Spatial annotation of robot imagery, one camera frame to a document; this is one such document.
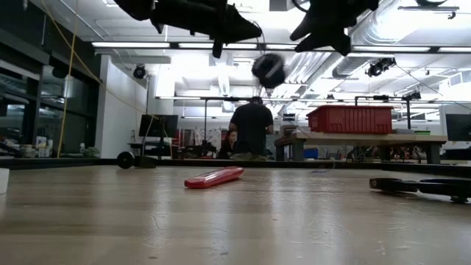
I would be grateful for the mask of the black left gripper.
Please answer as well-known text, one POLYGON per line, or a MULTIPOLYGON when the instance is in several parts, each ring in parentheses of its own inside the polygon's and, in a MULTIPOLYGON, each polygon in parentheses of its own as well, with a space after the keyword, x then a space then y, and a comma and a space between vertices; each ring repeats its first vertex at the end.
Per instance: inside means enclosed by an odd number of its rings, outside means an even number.
POLYGON ((159 33, 169 25, 208 35, 213 40, 212 54, 220 58, 223 46, 223 26, 227 13, 228 32, 225 43, 236 43, 257 38, 262 33, 259 26, 245 19, 226 0, 159 0, 151 14, 151 23, 159 33))

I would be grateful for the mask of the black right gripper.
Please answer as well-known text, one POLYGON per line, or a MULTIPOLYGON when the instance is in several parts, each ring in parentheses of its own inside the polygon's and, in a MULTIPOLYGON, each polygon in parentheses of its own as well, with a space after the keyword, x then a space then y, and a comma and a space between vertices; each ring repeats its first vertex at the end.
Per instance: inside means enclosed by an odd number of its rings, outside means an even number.
POLYGON ((311 1, 312 18, 304 18, 290 34, 292 41, 302 40, 295 52, 309 52, 314 49, 331 46, 341 55, 351 51, 350 37, 345 28, 357 24, 357 17, 366 10, 375 11, 378 0, 315 0, 311 1))

